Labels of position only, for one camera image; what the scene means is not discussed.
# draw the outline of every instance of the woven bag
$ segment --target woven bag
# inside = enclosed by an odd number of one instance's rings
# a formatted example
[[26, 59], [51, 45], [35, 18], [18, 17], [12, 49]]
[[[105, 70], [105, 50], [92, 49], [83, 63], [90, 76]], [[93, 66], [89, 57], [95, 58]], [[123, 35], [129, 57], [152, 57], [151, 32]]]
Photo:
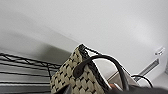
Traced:
[[84, 45], [77, 47], [69, 59], [52, 76], [51, 93], [55, 94], [67, 85], [71, 86], [71, 94], [105, 94], [106, 91], [109, 91], [108, 84], [93, 62], [84, 67], [84, 72], [80, 77], [73, 76], [74, 68], [87, 58], [89, 55], [84, 49]]

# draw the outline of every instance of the white ceiling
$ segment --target white ceiling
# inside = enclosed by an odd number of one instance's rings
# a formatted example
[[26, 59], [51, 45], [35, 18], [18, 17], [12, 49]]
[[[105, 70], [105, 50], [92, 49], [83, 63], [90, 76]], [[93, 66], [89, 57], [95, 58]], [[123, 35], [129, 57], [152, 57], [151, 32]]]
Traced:
[[[114, 56], [131, 74], [141, 72], [156, 58], [160, 58], [161, 64], [149, 78], [165, 69], [167, 0], [1, 0], [0, 6], [30, 18], [38, 26]], [[44, 37], [30, 36], [44, 41]], [[165, 53], [155, 56], [160, 47], [166, 48]]]

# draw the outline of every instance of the wire rack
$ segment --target wire rack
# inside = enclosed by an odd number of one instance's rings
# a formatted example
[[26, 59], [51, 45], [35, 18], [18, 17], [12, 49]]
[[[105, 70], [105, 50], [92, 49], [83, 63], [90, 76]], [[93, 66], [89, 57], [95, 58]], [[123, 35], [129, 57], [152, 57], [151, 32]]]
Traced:
[[[0, 71], [0, 74], [3, 75], [15, 75], [15, 76], [31, 76], [31, 77], [41, 77], [41, 78], [49, 78], [51, 79], [51, 72], [56, 72], [61, 65], [54, 64], [54, 63], [49, 63], [49, 62], [44, 62], [44, 61], [39, 61], [39, 60], [34, 60], [34, 59], [29, 59], [25, 57], [20, 57], [20, 56], [15, 56], [15, 55], [10, 55], [10, 54], [5, 54], [5, 53], [0, 53], [0, 65], [1, 66], [8, 66], [8, 67], [15, 67], [15, 68], [24, 68], [24, 69], [30, 69], [30, 70], [38, 70], [38, 71], [46, 71], [48, 75], [42, 75], [42, 74], [30, 74], [30, 73], [20, 73], [20, 72], [8, 72], [8, 71]], [[1, 84], [8, 84], [8, 85], [13, 85], [13, 84], [19, 84], [19, 85], [39, 85], [39, 84], [47, 84], [48, 83], [37, 83], [37, 82], [16, 82], [16, 81], [0, 81]], [[22, 93], [46, 93], [50, 91], [40, 91], [40, 92], [17, 92], [17, 94], [22, 94]]]

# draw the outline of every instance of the woven texture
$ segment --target woven texture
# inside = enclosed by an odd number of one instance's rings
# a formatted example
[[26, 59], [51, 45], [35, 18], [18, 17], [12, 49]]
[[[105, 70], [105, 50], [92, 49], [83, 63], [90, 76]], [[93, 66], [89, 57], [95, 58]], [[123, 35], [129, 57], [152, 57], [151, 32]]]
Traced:
[[66, 85], [71, 85], [71, 94], [104, 94], [108, 88], [102, 80], [96, 66], [91, 63], [86, 65], [84, 73], [77, 79], [73, 76], [74, 68], [83, 61], [77, 47], [70, 58], [60, 67], [50, 81], [51, 93], [54, 94]]

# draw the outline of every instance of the bag handle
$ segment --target bag handle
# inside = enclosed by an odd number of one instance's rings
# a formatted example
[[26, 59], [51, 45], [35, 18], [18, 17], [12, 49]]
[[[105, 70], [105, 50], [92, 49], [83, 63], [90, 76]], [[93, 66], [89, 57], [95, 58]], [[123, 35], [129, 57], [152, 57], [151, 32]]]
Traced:
[[84, 45], [82, 45], [82, 46], [83, 46], [82, 47], [83, 50], [87, 49], [87, 50], [89, 50], [91, 52], [94, 52], [94, 53], [96, 53], [98, 55], [89, 57], [85, 61], [81, 62], [78, 66], [76, 66], [74, 71], [73, 71], [73, 76], [75, 78], [78, 78], [78, 77], [80, 77], [83, 74], [85, 65], [90, 63], [92, 60], [98, 59], [98, 58], [104, 58], [104, 59], [110, 60], [111, 62], [113, 62], [115, 64], [115, 66], [118, 69], [119, 74], [120, 74], [121, 82], [122, 82], [122, 85], [123, 85], [123, 90], [129, 91], [128, 81], [127, 81], [127, 79], [125, 77], [125, 74], [123, 72], [122, 66], [119, 64], [119, 62], [116, 59], [114, 59], [113, 57], [107, 56], [107, 55], [102, 55], [102, 54], [98, 53], [97, 51], [94, 51], [94, 50], [91, 50], [91, 49], [85, 47]]

